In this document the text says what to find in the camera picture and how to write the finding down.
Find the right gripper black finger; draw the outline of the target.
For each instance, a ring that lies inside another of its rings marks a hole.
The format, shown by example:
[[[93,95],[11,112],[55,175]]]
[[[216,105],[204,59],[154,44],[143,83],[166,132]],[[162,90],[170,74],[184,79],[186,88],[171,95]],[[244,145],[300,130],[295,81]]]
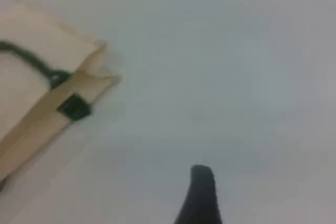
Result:
[[[215,177],[210,167],[192,166],[188,191],[174,222],[177,224],[223,222],[218,206]]]

